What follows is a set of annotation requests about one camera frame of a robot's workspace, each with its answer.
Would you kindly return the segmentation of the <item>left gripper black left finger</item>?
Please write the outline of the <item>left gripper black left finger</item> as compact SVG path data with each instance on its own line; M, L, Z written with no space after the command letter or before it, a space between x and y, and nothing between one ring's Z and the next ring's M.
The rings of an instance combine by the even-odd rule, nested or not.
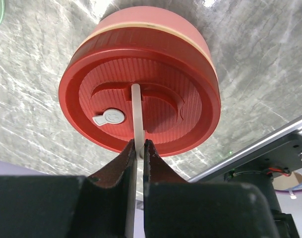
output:
M130 141L90 176L0 176L0 238L131 238L136 151Z

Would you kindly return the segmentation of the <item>red round lid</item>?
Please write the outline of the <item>red round lid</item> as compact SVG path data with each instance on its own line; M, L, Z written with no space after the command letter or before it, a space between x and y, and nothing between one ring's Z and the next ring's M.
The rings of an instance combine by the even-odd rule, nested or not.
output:
M142 26L103 29L85 40L61 78L59 102L90 141L119 152L144 133L161 156L206 141L221 114L203 37Z

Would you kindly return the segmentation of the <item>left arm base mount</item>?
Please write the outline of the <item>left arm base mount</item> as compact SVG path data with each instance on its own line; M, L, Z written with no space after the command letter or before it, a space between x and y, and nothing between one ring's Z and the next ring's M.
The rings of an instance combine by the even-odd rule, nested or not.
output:
M274 222L282 238L298 238L291 214L282 212L273 180L278 176L292 177L302 168L302 135L291 133L248 156L251 159L224 174L226 182L245 182L255 185L266 197Z

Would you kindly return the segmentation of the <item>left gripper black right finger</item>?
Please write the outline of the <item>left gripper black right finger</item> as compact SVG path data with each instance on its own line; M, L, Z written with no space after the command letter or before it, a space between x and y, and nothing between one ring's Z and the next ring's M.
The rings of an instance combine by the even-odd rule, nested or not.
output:
M144 149L144 232L148 238L277 238L261 191L241 182L189 183Z

